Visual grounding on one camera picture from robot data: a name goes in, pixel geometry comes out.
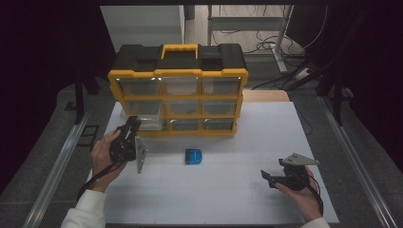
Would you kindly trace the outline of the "aluminium frame rail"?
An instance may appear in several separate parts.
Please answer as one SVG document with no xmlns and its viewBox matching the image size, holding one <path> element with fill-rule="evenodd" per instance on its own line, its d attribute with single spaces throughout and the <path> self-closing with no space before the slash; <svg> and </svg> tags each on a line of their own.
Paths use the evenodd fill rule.
<svg viewBox="0 0 403 228">
<path fill-rule="evenodd" d="M 393 217 L 393 213 L 386 201 L 381 195 L 381 192 L 375 186 L 374 181 L 370 177 L 369 172 L 365 168 L 362 160 L 359 158 L 356 150 L 348 137 L 344 127 L 338 123 L 336 118 L 333 116 L 333 109 L 331 104 L 323 97 L 318 97 L 318 102 L 320 103 L 327 119 L 335 131 L 336 137 L 346 154 L 347 160 L 351 164 L 355 171 L 357 179 L 362 186 L 366 196 L 369 199 L 370 204 L 374 208 L 374 212 L 378 217 L 383 228 L 398 228 L 398 222 Z"/>
<path fill-rule="evenodd" d="M 59 155 L 53 164 L 36 201 L 33 203 L 22 228 L 38 228 L 41 224 L 55 194 L 57 186 L 59 185 L 60 180 L 67 168 L 67 164 L 76 147 L 76 144 L 79 141 L 84 127 L 86 126 L 88 116 L 89 110 L 86 111 L 80 121 L 71 128 L 67 139 L 59 152 Z"/>
</svg>

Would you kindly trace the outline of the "white cabinet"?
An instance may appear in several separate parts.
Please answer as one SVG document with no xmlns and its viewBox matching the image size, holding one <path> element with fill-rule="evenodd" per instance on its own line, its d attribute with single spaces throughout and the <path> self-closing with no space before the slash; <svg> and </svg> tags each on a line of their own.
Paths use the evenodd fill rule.
<svg viewBox="0 0 403 228">
<path fill-rule="evenodd" d="M 101 6 L 112 44 L 156 47 L 184 41 L 183 6 Z"/>
</svg>

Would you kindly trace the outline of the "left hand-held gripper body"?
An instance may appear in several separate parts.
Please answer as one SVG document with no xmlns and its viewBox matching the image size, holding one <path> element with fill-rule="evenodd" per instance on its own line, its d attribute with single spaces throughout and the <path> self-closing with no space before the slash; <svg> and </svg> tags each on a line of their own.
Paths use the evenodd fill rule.
<svg viewBox="0 0 403 228">
<path fill-rule="evenodd" d="M 122 125 L 118 127 L 121 134 L 110 145 L 110 158 L 114 163 L 136 162 L 137 173 L 143 171 L 147 148 L 137 135 L 138 126 Z"/>
</svg>

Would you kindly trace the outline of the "person's left hand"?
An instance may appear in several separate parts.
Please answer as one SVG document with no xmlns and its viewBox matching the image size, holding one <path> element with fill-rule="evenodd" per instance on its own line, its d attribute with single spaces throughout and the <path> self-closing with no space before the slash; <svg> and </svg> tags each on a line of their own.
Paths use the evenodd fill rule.
<svg viewBox="0 0 403 228">
<path fill-rule="evenodd" d="M 92 176 L 95 176 L 112 164 L 109 156 L 111 143 L 121 134 L 120 130 L 109 132 L 97 141 L 90 152 L 92 158 Z M 93 191 L 104 192 L 107 187 L 116 180 L 125 169 L 126 163 L 115 165 L 106 175 L 97 179 L 90 189 Z"/>
</svg>

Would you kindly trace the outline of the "dark curtain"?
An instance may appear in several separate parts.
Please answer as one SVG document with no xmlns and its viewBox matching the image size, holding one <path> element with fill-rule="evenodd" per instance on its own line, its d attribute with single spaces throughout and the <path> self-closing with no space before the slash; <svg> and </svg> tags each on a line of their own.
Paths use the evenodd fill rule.
<svg viewBox="0 0 403 228">
<path fill-rule="evenodd" d="M 0 194 L 36 144 L 58 92 L 91 94 L 116 58 L 98 5 L 83 0 L 0 0 Z"/>
<path fill-rule="evenodd" d="M 336 55 L 362 9 L 368 14 L 338 71 L 354 94 L 352 110 L 403 172 L 403 0 L 330 6 L 316 61 L 323 65 Z"/>
</svg>

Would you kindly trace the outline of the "yellow black drawer organizer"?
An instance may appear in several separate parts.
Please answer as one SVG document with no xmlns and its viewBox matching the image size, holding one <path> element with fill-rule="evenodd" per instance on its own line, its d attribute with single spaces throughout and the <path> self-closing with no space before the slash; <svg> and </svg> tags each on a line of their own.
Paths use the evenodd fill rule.
<svg viewBox="0 0 403 228">
<path fill-rule="evenodd" d="M 159 47 L 123 45 L 112 69 L 108 73 L 108 80 L 112 94 L 121 104 L 126 116 L 134 115 L 126 113 L 127 105 L 117 81 L 125 78 L 151 77 L 240 77 L 241 86 L 236 120 L 231 131 L 142 131 L 139 128 L 139 135 L 148 137 L 177 135 L 221 136 L 233 135 L 237 132 L 237 121 L 240 117 L 243 102 L 242 91 L 249 77 L 240 45 L 202 46 L 190 44 L 161 45 Z"/>
</svg>

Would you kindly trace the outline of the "black floor frame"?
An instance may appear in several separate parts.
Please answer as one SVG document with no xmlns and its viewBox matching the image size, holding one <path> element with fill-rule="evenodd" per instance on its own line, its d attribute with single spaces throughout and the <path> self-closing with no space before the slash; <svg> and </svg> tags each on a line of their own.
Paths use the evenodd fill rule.
<svg viewBox="0 0 403 228">
<path fill-rule="evenodd" d="M 98 130 L 99 130 L 98 125 L 86 125 L 81 133 L 77 145 L 91 147 L 95 142 Z"/>
</svg>

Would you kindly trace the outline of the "grid of clear drawers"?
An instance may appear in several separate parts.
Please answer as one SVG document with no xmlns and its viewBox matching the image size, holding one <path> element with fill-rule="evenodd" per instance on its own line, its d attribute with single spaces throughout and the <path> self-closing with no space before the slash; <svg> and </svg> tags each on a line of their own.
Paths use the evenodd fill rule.
<svg viewBox="0 0 403 228">
<path fill-rule="evenodd" d="M 163 113 L 158 131 L 228 130 L 234 126 L 240 77 L 151 77 L 117 81 L 127 114 Z"/>
</svg>

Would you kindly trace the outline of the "white metal desk frame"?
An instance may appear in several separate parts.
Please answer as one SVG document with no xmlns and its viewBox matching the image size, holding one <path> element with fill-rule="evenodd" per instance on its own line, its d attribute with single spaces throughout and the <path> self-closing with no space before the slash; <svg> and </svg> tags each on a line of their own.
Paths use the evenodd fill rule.
<svg viewBox="0 0 403 228">
<path fill-rule="evenodd" d="M 270 46 L 276 60 L 278 70 L 281 74 L 288 72 L 280 47 L 288 26 L 288 21 L 293 9 L 286 5 L 284 13 L 280 17 L 214 17 L 212 6 L 208 5 L 207 16 L 207 45 L 212 44 L 212 35 L 215 30 L 255 30 L 255 31 L 276 31 L 278 33 L 276 42 Z"/>
</svg>

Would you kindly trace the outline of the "person's right hand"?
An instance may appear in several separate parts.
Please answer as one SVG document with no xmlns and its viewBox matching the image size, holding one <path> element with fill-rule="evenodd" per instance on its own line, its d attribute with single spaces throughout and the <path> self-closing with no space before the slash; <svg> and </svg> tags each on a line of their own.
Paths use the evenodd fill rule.
<svg viewBox="0 0 403 228">
<path fill-rule="evenodd" d="M 300 191 L 294 191 L 281 183 L 276 183 L 275 186 L 280 192 L 294 201 L 306 222 L 322 217 L 317 199 L 309 188 L 305 187 Z"/>
</svg>

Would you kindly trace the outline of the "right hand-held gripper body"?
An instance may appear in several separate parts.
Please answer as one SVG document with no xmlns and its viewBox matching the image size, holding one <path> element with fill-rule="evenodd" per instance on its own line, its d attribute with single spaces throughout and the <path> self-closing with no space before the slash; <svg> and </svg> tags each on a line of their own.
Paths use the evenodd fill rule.
<svg viewBox="0 0 403 228">
<path fill-rule="evenodd" d="M 309 183 L 306 165 L 319 165 L 319 161 L 293 153 L 283 159 L 284 176 L 275 177 L 275 182 L 281 183 L 291 190 L 300 191 Z"/>
</svg>

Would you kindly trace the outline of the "black stand leg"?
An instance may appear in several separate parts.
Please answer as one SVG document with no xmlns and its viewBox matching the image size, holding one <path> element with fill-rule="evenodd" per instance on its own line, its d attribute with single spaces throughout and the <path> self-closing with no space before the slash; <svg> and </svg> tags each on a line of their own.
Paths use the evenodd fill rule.
<svg viewBox="0 0 403 228">
<path fill-rule="evenodd" d="M 84 116 L 84 97 L 83 97 L 83 83 L 79 74 L 75 79 L 75 96 L 76 96 L 76 124 L 78 124 Z"/>
<path fill-rule="evenodd" d="M 334 86 L 333 116 L 339 126 L 342 126 L 341 101 L 342 101 L 342 79 L 341 75 L 337 74 Z"/>
</svg>

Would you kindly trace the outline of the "clear plastic drawer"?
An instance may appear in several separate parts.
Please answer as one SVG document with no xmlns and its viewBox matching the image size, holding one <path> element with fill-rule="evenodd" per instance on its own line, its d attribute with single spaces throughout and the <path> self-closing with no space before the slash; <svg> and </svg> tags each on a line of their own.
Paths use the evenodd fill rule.
<svg viewBox="0 0 403 228">
<path fill-rule="evenodd" d="M 140 130 L 142 131 L 158 131 L 163 129 L 163 113 L 160 109 L 152 113 L 134 113 L 138 120 L 141 121 Z"/>
</svg>

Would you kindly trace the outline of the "small blue plastic box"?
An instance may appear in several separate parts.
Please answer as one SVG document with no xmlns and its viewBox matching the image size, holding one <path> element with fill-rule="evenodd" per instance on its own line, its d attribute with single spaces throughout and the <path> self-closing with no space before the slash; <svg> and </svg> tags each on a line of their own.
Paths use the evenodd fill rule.
<svg viewBox="0 0 403 228">
<path fill-rule="evenodd" d="M 184 154 L 184 163 L 187 165 L 190 164 L 199 164 L 202 162 L 202 151 L 196 148 L 188 148 L 185 150 Z"/>
</svg>

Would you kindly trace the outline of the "white power strip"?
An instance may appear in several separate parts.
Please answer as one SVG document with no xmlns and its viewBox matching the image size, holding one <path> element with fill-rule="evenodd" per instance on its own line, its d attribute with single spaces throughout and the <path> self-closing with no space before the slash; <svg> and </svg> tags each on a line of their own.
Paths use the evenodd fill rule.
<svg viewBox="0 0 403 228">
<path fill-rule="evenodd" d="M 307 77 L 311 72 L 312 72 L 312 70 L 310 68 L 306 67 L 300 73 L 297 74 L 296 79 L 301 80 L 301 79 Z"/>
</svg>

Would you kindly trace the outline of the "wooden board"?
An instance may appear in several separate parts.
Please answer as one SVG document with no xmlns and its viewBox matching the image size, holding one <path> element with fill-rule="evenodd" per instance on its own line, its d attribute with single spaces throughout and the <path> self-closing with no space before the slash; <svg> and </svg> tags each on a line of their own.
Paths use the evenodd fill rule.
<svg viewBox="0 0 403 228">
<path fill-rule="evenodd" d="M 244 90 L 243 100 L 252 102 L 289 102 L 288 94 L 283 90 Z"/>
</svg>

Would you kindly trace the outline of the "white table mat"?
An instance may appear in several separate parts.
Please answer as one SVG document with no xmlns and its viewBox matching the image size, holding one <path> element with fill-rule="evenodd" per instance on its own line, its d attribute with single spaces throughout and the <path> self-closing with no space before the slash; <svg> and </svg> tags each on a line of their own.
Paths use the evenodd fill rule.
<svg viewBox="0 0 403 228">
<path fill-rule="evenodd" d="M 143 171 L 129 163 L 106 190 L 106 220 L 124 225 L 301 224 L 296 205 L 262 178 L 279 176 L 278 159 L 311 157 L 291 102 L 245 103 L 233 136 L 145 137 Z M 200 149 L 199 164 L 184 163 Z"/>
</svg>

